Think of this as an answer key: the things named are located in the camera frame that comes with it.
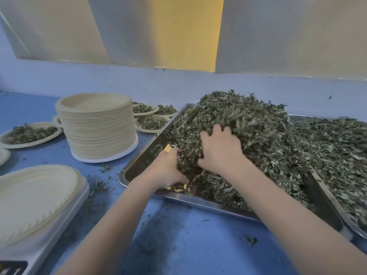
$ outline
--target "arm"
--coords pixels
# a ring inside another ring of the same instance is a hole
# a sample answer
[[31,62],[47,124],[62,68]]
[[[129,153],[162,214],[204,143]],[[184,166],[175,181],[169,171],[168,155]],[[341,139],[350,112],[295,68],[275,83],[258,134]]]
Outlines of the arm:
[[117,202],[90,231],[56,275],[112,274],[126,251],[151,195],[174,183],[187,183],[177,169],[177,148],[162,151],[131,181]]
[[366,255],[258,170],[229,127],[215,125],[212,136],[200,136],[204,159],[198,164],[237,189],[300,274],[366,274]]

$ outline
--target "white kitchen scale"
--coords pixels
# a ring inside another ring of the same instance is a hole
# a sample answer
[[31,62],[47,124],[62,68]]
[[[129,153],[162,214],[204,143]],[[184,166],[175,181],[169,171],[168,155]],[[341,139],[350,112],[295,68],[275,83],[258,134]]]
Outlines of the white kitchen scale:
[[37,272],[89,196],[85,177],[81,177],[80,182],[76,196],[55,218],[16,243],[0,248],[0,275],[34,275]]

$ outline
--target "pile of dried leaves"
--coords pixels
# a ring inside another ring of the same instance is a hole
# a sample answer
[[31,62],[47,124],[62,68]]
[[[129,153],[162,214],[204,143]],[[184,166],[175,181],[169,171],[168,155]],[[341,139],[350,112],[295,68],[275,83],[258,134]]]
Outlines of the pile of dried leaves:
[[153,108],[149,105],[138,103],[136,106],[132,108],[132,111],[134,113],[147,113],[153,111]]
[[241,140],[243,153],[255,166],[304,206],[309,205],[304,179],[314,169],[328,179],[328,186],[344,209],[364,223],[367,217],[367,210],[362,207],[367,197],[364,123],[346,119],[293,124],[284,107],[259,101],[254,95],[236,95],[231,90],[205,95],[197,107],[187,110],[173,123],[170,132],[171,143],[181,149],[179,168],[190,179],[184,192],[189,194],[190,188],[199,186],[210,200],[251,210],[227,181],[197,166],[203,154],[200,132],[210,134],[214,124],[219,123],[232,128]]
[[146,117],[138,119],[138,124],[141,125],[141,128],[147,130],[160,130],[167,122],[168,120],[164,118]]
[[159,111],[158,111],[159,115],[172,115],[177,112],[177,110],[175,109],[175,107],[173,107],[172,104],[170,105],[159,104],[158,107],[159,107]]
[[56,131],[57,128],[54,126],[47,128],[32,128],[27,124],[15,126],[5,137],[5,143],[11,145],[31,143],[51,136]]

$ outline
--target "metal tray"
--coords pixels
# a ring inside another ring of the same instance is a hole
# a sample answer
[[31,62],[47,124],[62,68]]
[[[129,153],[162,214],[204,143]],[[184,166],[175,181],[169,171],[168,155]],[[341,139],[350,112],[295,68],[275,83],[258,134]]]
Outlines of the metal tray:
[[[158,153],[167,145],[167,137],[172,123],[175,119],[183,115],[187,109],[194,106],[196,106],[194,103],[185,104],[140,153],[122,169],[119,174],[119,180],[123,186],[127,187],[135,177],[140,175],[153,162]],[[314,117],[290,114],[290,118],[294,121],[301,121]],[[305,181],[305,185],[310,201],[315,206],[315,213],[327,224],[340,232],[346,239],[352,241],[359,249],[367,253],[367,236],[364,235],[365,233],[351,221],[323,181],[319,177],[310,177],[310,179]],[[193,189],[193,196],[179,194],[167,189],[160,189],[155,195],[212,212],[259,222],[259,218],[253,212],[201,198],[201,191],[199,189]]]

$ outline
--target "person's left hand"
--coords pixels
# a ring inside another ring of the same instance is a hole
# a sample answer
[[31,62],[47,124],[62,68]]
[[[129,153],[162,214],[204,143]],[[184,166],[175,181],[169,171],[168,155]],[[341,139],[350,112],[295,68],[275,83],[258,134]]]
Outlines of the person's left hand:
[[173,148],[170,152],[161,151],[158,157],[141,174],[149,186],[156,190],[167,188],[175,183],[188,184],[189,180],[177,170],[177,153]]

